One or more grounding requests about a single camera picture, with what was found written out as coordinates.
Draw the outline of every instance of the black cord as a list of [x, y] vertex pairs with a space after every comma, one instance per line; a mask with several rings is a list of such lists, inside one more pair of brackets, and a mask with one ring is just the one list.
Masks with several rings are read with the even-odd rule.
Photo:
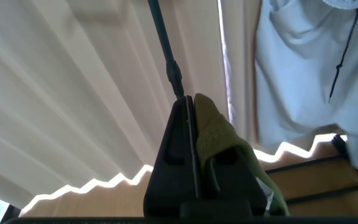
[[344, 61], [344, 59], [345, 59], [345, 54], [346, 54], [346, 52], [347, 52], [347, 48], [349, 47], [349, 43], [350, 43], [350, 41], [351, 41], [351, 39], [352, 39], [353, 30], [354, 30], [354, 27], [356, 26], [357, 20], [358, 20], [358, 9], [356, 9], [356, 16], [355, 16], [355, 18], [354, 18], [354, 22], [353, 22], [351, 31], [350, 31], [350, 33], [349, 33], [349, 36], [347, 37], [346, 46], [345, 46], [345, 50], [343, 51], [343, 54], [342, 54], [341, 63], [339, 63], [339, 65], [336, 65], [335, 79], [334, 79], [333, 85], [331, 86], [331, 91], [330, 91], [330, 93], [329, 93], [329, 100], [328, 100], [328, 102], [331, 101], [331, 97], [332, 97], [332, 95], [333, 95], [333, 93], [334, 93], [336, 80], [338, 79], [338, 76], [339, 76], [339, 70], [340, 70], [341, 67], [343, 66], [343, 61]]

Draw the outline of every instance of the beige curtain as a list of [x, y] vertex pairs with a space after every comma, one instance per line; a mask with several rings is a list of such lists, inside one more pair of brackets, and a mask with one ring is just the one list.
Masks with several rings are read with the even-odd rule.
[[[228, 116], [218, 2], [160, 5], [185, 93]], [[133, 178], [174, 101], [146, 0], [0, 0], [1, 200]]]

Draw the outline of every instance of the green cloth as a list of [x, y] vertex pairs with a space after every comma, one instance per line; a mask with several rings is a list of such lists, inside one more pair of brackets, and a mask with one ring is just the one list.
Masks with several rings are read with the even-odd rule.
[[210, 157], [232, 147], [241, 148], [250, 171], [274, 191], [270, 213], [289, 215], [280, 190], [260, 166], [253, 148], [237, 135], [236, 130], [218, 111], [214, 102], [207, 96], [197, 93], [194, 105], [198, 127], [196, 147], [201, 169]]

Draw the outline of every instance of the black drawstring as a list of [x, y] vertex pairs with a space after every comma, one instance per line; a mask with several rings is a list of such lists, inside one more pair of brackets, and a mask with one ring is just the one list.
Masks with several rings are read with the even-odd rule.
[[345, 54], [346, 54], [346, 52], [347, 52], [347, 48], [349, 47], [349, 42], [351, 41], [352, 34], [353, 34], [353, 30], [354, 30], [354, 27], [356, 26], [357, 20], [358, 20], [358, 9], [356, 9], [356, 16], [355, 16], [355, 18], [354, 18], [354, 22], [353, 22], [351, 31], [350, 31], [350, 33], [349, 33], [349, 36], [347, 37], [346, 46], [345, 46], [345, 50], [343, 51], [343, 54], [342, 54], [341, 63], [339, 63], [339, 65], [336, 65], [335, 79], [334, 79], [333, 85], [332, 85], [332, 87], [331, 87], [331, 92], [329, 93], [329, 100], [328, 100], [328, 102], [331, 101], [331, 97], [332, 97], [332, 95], [333, 95], [333, 93], [334, 93], [335, 83], [336, 83], [336, 80], [338, 79], [338, 75], [339, 75], [339, 69], [340, 69], [340, 68], [342, 67], [342, 65], [343, 65], [343, 60], [345, 59]]

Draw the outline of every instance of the clothing tag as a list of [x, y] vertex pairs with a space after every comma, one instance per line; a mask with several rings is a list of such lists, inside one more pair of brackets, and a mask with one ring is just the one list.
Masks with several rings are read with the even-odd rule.
[[266, 211], [270, 210], [270, 206], [272, 205], [274, 191], [268, 187], [265, 183], [263, 183], [258, 177], [256, 177], [256, 181], [258, 182], [260, 188], [264, 191], [267, 204], [266, 204]]

